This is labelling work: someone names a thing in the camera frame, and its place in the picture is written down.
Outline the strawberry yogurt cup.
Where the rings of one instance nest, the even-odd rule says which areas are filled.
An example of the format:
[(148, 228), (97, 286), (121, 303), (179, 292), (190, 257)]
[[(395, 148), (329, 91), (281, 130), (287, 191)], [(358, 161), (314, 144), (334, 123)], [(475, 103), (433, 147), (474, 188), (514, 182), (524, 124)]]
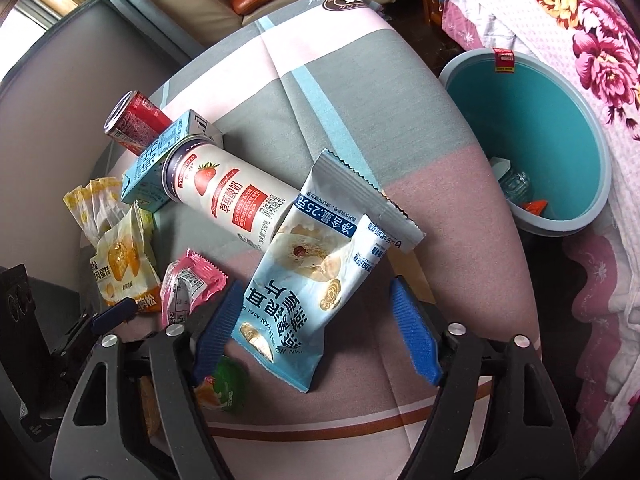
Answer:
[(296, 188), (218, 148), (208, 136), (179, 141), (165, 158), (160, 180), (169, 198), (260, 252), (298, 195)]

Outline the teal plastic trash bin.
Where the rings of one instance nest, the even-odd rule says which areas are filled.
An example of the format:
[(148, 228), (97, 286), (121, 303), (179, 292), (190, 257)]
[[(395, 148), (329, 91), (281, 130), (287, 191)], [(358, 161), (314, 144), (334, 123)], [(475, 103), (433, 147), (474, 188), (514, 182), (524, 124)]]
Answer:
[(515, 53), (515, 72), (495, 72), (494, 51), (475, 49), (451, 60), (439, 80), (485, 155), (526, 172), (541, 216), (511, 203), (516, 225), (550, 237), (575, 234), (603, 210), (612, 162), (600, 120), (560, 73)]

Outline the clear plastic bottle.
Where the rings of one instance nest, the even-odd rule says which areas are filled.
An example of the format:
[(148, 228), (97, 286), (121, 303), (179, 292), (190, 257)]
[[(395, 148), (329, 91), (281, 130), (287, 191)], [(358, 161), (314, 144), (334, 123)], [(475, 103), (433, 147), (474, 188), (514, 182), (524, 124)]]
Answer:
[(521, 206), (533, 198), (533, 185), (524, 171), (510, 169), (499, 181), (501, 191), (511, 203)]

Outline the white plastic strip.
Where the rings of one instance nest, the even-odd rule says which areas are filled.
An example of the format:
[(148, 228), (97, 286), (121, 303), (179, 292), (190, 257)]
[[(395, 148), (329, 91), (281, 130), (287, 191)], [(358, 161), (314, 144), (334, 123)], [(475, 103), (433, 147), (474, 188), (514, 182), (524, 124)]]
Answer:
[(491, 159), (489, 159), (489, 163), (491, 171), (497, 181), (503, 179), (512, 168), (510, 160), (503, 157), (491, 157)]

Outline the orange jelly cup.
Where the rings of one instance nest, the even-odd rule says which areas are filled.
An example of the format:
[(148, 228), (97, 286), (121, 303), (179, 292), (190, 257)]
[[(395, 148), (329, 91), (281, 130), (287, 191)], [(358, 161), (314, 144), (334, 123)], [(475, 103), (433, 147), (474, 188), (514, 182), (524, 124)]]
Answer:
[(149, 437), (160, 430), (160, 411), (158, 410), (154, 386), (149, 376), (140, 378), (140, 396), (145, 421), (146, 433)]

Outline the yellow chiffon cake bag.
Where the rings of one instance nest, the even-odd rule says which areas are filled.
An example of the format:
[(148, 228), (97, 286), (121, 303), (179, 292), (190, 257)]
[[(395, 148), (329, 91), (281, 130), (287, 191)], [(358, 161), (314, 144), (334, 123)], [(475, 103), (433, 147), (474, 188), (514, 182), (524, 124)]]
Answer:
[(131, 298), (138, 313), (160, 312), (160, 278), (148, 252), (146, 211), (133, 203), (124, 218), (107, 230), (90, 259), (105, 307)]

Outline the red soda can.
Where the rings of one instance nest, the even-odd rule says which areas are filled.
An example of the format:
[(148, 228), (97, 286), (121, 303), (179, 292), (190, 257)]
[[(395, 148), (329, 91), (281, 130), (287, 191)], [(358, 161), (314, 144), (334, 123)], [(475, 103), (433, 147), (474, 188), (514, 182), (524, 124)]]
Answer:
[(124, 94), (108, 114), (104, 133), (123, 148), (142, 154), (172, 120), (138, 90)]

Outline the yellow white wrapper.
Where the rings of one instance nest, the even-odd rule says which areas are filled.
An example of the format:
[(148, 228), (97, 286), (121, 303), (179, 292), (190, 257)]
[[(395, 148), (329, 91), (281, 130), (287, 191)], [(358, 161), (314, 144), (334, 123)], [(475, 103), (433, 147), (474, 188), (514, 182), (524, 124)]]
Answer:
[(121, 178), (102, 177), (64, 195), (63, 203), (92, 246), (126, 216), (129, 205), (120, 200), (121, 192)]

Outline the blue white oat snack bag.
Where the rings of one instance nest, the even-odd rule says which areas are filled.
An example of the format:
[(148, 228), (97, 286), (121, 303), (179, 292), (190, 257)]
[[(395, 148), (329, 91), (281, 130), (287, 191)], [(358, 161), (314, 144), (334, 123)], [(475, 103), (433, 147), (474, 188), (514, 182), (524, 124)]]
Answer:
[(410, 252), (423, 237), (381, 191), (322, 151), (247, 285), (233, 339), (308, 391), (328, 323), (390, 248)]

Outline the orange Ovaltine snack wrapper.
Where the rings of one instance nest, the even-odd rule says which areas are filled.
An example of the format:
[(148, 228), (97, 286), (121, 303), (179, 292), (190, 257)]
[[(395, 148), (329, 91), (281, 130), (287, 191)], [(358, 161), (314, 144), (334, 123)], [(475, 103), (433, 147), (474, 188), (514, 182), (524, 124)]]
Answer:
[(544, 210), (547, 208), (548, 202), (546, 200), (532, 200), (531, 202), (522, 203), (520, 207), (527, 211), (529, 214), (535, 216), (541, 216)]

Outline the red bin label sticker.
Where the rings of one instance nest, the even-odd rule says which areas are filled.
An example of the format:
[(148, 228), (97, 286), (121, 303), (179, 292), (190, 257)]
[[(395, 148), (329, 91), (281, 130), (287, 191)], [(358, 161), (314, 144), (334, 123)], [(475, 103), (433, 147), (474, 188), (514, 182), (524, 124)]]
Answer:
[(515, 72), (515, 54), (510, 49), (493, 48), (495, 58), (495, 72), (513, 74)]

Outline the light blue milk carton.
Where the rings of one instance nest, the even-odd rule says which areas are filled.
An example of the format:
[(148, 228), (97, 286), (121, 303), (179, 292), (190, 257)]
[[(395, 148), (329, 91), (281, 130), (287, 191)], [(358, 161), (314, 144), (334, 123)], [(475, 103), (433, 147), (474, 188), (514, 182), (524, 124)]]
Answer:
[(162, 185), (164, 161), (170, 150), (188, 136), (208, 136), (218, 148), (224, 146), (221, 131), (194, 110), (187, 110), (166, 128), (122, 176), (120, 200), (155, 212), (169, 200)]

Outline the pink floral bed quilt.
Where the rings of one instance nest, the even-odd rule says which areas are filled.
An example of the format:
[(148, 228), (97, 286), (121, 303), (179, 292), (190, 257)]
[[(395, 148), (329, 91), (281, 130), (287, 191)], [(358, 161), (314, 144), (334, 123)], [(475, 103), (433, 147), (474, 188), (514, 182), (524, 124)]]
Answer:
[(620, 466), (639, 411), (639, 0), (427, 0), (463, 49), (442, 81), (492, 159), (526, 177), (528, 234), (559, 237), (585, 283), (578, 460)]

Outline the pink candy wrapper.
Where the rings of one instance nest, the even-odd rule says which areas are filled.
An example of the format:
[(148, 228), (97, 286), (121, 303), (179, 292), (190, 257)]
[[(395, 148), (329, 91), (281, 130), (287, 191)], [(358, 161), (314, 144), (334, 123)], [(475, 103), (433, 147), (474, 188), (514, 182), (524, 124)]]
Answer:
[(201, 304), (222, 292), (227, 283), (227, 274), (188, 248), (166, 269), (160, 286), (160, 326), (184, 322)]

